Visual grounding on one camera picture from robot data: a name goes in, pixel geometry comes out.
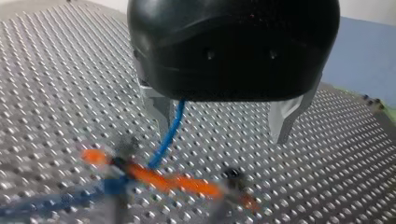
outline black plastic cover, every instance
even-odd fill
[[[312,89],[340,20],[337,0],[130,0],[140,79],[192,101],[275,101]]]

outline perforated metal surface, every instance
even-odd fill
[[[60,6],[0,24],[0,204],[100,177],[76,144],[140,140],[139,162],[158,146],[139,99],[126,24],[96,7]],[[396,216],[396,146],[354,96],[321,86],[276,146],[268,104],[188,103],[163,174],[219,179],[242,169],[258,213],[234,207],[219,223],[383,223]],[[131,223],[204,223],[213,203],[198,195],[131,190]],[[107,206],[53,213],[39,223],[107,223]]]

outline blue wire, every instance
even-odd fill
[[[176,134],[178,126],[180,126],[181,119],[183,118],[184,104],[186,102],[181,100],[177,106],[177,114],[172,123],[171,128],[169,129],[168,134],[163,139],[163,142],[160,145],[160,148],[154,153],[153,158],[148,163],[149,169],[157,169],[160,166],[163,156],[166,154],[166,149],[168,149],[169,145],[171,145],[172,140]]]
[[[48,214],[51,211],[66,209],[72,205],[84,204],[105,195],[104,189],[97,187],[97,183],[79,187],[73,192],[49,194],[40,198],[30,198],[9,207],[0,208],[0,222],[6,218],[24,218],[32,214]]]

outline white wall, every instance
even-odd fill
[[[105,7],[111,7],[125,14],[126,14],[126,8],[128,6],[128,0],[88,0],[88,1],[94,2],[96,4]]]
[[[396,0],[339,0],[341,15],[396,26]]]
[[[0,5],[17,0],[0,0]],[[128,0],[88,0],[126,13]],[[341,15],[396,26],[396,0],[339,0]]]

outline orange object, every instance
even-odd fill
[[[257,211],[259,210],[259,205],[254,201],[254,199],[248,195],[248,194],[244,194],[241,197],[241,203],[242,205],[244,205],[247,209],[253,210],[253,211]]]
[[[82,151],[81,158],[87,163],[94,165],[109,163],[109,158],[100,149],[85,149]]]
[[[220,199],[223,196],[221,189],[214,184],[206,183],[202,179],[190,179],[181,175],[172,179],[175,184],[193,193],[202,193],[213,199]]]
[[[164,192],[168,192],[170,189],[174,189],[176,187],[171,181],[163,176],[137,164],[130,164],[128,166],[128,173],[137,180],[145,184],[152,184],[155,188]]]

